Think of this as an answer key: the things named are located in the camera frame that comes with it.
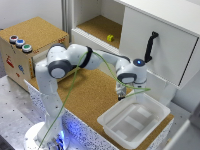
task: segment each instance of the cabinet drawer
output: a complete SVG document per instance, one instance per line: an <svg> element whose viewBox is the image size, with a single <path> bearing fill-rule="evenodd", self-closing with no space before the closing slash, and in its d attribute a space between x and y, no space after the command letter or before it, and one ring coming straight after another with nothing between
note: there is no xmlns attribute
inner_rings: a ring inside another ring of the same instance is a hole
<svg viewBox="0 0 200 150"><path fill-rule="evenodd" d="M131 59L144 59L147 43L153 31L157 32L159 37L153 41L153 59L147 63L147 67L179 86L197 37L126 7L120 54Z"/></svg>

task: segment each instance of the cardboard box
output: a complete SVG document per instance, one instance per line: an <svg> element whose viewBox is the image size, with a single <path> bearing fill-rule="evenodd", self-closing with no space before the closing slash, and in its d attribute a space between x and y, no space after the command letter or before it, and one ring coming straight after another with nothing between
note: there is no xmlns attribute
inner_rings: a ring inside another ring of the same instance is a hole
<svg viewBox="0 0 200 150"><path fill-rule="evenodd" d="M12 35L25 40L33 51L23 53L9 42ZM24 79L34 78L34 65L44 59L55 43L69 46L69 35L47 21L36 17L0 31L0 51L7 75L28 91Z"/></svg>

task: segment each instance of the cable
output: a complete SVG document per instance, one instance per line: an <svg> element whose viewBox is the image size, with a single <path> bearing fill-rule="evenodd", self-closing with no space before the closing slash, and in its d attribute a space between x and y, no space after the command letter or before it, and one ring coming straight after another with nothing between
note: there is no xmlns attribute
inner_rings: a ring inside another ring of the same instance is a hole
<svg viewBox="0 0 200 150"><path fill-rule="evenodd" d="M70 93L71 93L71 91L72 91L72 89L73 89L74 82L75 82L75 80L76 80L76 75L77 75L78 68L79 68L78 66L80 65L81 60L83 59L83 57L84 57L87 53L88 53L88 52L85 52L85 53L81 56L81 58L79 59L79 62L78 62L78 64L77 64L77 66L76 66L76 70L75 70L75 73L74 73L73 81L72 81L72 84L71 84L71 86L70 86L70 89L69 89L69 92L68 92L68 94L67 94L67 97L65 98L65 101L64 101L64 103L63 103L63 105L62 105L62 107L61 107L61 109L60 109L58 115L56 116L56 119L53 121L53 123L52 123L51 126L49 127L47 133L46 133L45 136L43 137L43 139L42 139L42 141L41 141L41 143L40 143L40 146L39 146L38 150L40 149L42 143L44 142L44 140L45 140L47 134L49 133L49 131L50 131L51 128L53 127L54 123L56 122L56 120L57 120L58 117L60 116L60 113L62 112L62 109L64 108L65 103L66 103L66 101L67 101L67 99L68 99L68 97L69 97L69 95L70 95ZM94 53L95 55L99 56L99 57L104 61L104 63L105 63L106 66L108 67L109 71L111 72L113 78L114 78L117 82L119 82L120 84L122 84L123 86L125 86L125 87L127 87L127 88L131 88L131 89L141 89L141 90L143 90L143 91L140 91L140 92L136 92L136 93L133 93L133 94L126 95L126 97L130 97L130 96L132 96L132 95L135 95L135 94L142 93L142 92L145 92L145 91L149 91L149 90L150 90L149 88L135 88L135 87L133 87L133 86L129 86L129 85L126 85L126 84L120 82L120 81L114 76L114 74L113 74L113 72L112 72L110 66L109 66L108 63L106 62L106 60L105 60L101 55L99 55L98 53L96 53L96 52L93 52L93 53Z"/></svg>

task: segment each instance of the cork board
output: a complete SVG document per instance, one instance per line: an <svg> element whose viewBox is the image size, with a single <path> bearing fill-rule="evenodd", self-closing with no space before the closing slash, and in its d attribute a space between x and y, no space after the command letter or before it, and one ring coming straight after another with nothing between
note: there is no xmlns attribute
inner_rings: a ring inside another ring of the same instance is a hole
<svg viewBox="0 0 200 150"><path fill-rule="evenodd" d="M0 31L0 37L9 43L9 38L17 35L25 40L33 50L38 50L68 34L40 17L35 17Z"/></svg>
<svg viewBox="0 0 200 150"><path fill-rule="evenodd" d="M77 27L119 49L122 25L103 16L97 16ZM107 41L109 34L114 35L114 41Z"/></svg>
<svg viewBox="0 0 200 150"><path fill-rule="evenodd" d="M68 94L72 79L73 74L58 83L58 94L62 101ZM29 83L38 89L35 78ZM92 71L80 69L65 107L120 150L123 150L104 133L102 126L97 122L100 115L118 102L115 84L114 79L98 69ZM170 114L136 150L145 150L172 119L173 115Z"/></svg>

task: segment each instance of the yellow object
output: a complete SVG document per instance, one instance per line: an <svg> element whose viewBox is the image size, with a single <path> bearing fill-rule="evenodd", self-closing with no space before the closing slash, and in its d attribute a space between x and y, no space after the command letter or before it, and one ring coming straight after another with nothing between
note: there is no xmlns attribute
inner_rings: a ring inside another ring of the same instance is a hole
<svg viewBox="0 0 200 150"><path fill-rule="evenodd" d="M108 36L107 36L107 40L108 40L109 42L112 42L112 41L114 40L114 36L113 36L113 35L108 35Z"/></svg>

